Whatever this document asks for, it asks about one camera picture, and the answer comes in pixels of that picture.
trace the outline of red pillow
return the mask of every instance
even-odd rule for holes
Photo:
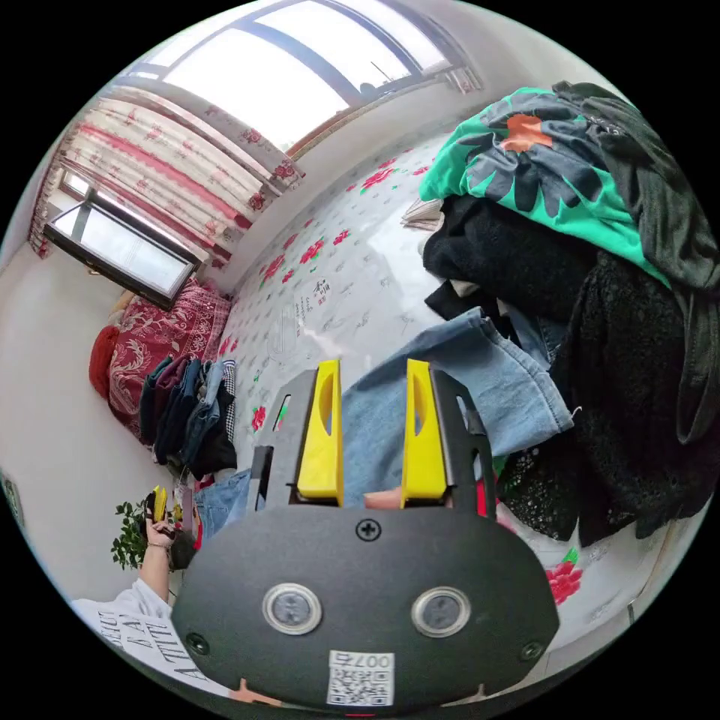
[[[90,353],[90,383],[107,400],[110,395],[110,361],[120,328],[108,325],[100,330]]]

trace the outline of white t-shirt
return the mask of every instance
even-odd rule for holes
[[[145,665],[196,688],[230,694],[198,670],[170,622],[170,606],[142,580],[112,602],[75,600],[71,607],[92,630]]]

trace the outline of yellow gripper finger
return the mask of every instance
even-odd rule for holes
[[[308,500],[343,505],[343,418],[340,361],[321,362],[298,475],[298,492]]]
[[[430,364],[408,360],[402,507],[413,500],[440,501],[446,488]]]
[[[152,520],[155,523],[160,523],[165,519],[165,505],[167,504],[167,490],[164,487],[157,485],[153,490],[155,493],[155,504],[152,514]]]

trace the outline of window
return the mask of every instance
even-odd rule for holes
[[[45,226],[47,238],[126,290],[169,310],[200,261],[169,235],[90,190]]]
[[[408,77],[392,51],[355,20],[314,0],[305,0],[268,13],[257,21],[303,43],[340,71],[362,93]]]
[[[90,183],[69,170],[65,170],[60,180],[60,189],[70,197],[74,197],[75,200],[84,200],[90,190]]]
[[[205,43],[165,80],[258,128],[280,149],[347,107],[297,58],[235,28]]]
[[[467,65],[398,0],[258,0],[170,38],[128,74],[172,83],[287,150],[338,113]]]

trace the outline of window frame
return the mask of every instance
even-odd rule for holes
[[[196,43],[189,50],[184,52],[173,63],[169,65],[153,64],[152,57],[163,49],[167,42],[162,43],[150,53],[141,58],[137,63],[131,65],[124,74],[147,73],[157,76],[157,80],[164,82],[165,77],[171,73],[178,65],[188,59],[203,45],[211,41],[226,30],[237,29],[254,35],[276,47],[284,50],[296,60],[299,60],[309,70],[313,71],[321,80],[327,83],[341,98],[347,103],[349,108],[359,108],[369,103],[373,103],[380,98],[391,94],[394,91],[405,89],[417,83],[422,83],[434,77],[443,75],[457,68],[467,66],[468,61],[464,56],[462,49],[455,41],[437,25],[433,20],[418,13],[405,4],[397,0],[379,0],[388,8],[394,10],[397,14],[405,18],[409,23],[413,24],[425,37],[445,56],[448,65],[438,70],[430,72],[423,71],[420,65],[412,57],[412,55],[402,46],[402,44],[392,37],[380,25],[371,18],[362,14],[361,11],[346,7],[342,4],[342,0],[311,0],[318,5],[324,5],[333,11],[344,15],[353,22],[360,25],[364,30],[373,35],[381,42],[387,50],[389,50],[408,70],[409,75],[400,79],[392,80],[378,88],[375,88],[373,94],[361,94],[360,91],[329,61],[325,60],[321,55],[312,50],[304,43],[296,40],[294,37],[256,22],[266,15],[273,14],[284,8],[297,5],[306,0],[280,0],[269,7],[263,7],[260,10],[248,13],[238,19],[228,22],[221,28],[214,30],[206,35],[202,40]]]
[[[80,208],[80,210],[75,225],[73,226],[73,232],[68,235],[56,226],[56,222],[68,213],[75,212],[78,208]],[[128,270],[119,268],[117,265],[98,256],[95,252],[82,245],[81,238],[85,227],[84,225],[78,227],[79,221],[83,215],[87,218],[91,210],[97,210],[120,227],[124,227],[134,235],[139,236],[142,240],[162,249],[171,257],[184,263],[185,267],[183,272],[167,292],[145,282],[142,278]],[[152,226],[143,223],[138,218],[122,210],[122,208],[117,207],[114,203],[99,196],[93,187],[90,188],[82,202],[78,202],[76,205],[73,205],[68,210],[46,222],[44,235],[50,242],[76,260],[79,260],[83,265],[90,268],[91,271],[100,273],[105,278],[143,297],[148,302],[157,305],[165,311],[173,308],[182,288],[201,264],[200,258],[186,247],[173,242]]]
[[[76,190],[72,185],[70,185],[70,183],[68,183],[68,173],[70,175],[75,175],[76,178],[79,178],[80,180],[88,184],[88,190],[85,192],[84,195],[78,190]],[[66,195],[69,195],[74,200],[82,202],[90,194],[90,191],[92,190],[92,183],[89,180],[86,180],[85,178],[78,175],[76,172],[72,172],[71,170],[63,170],[62,176],[60,178],[60,190]]]

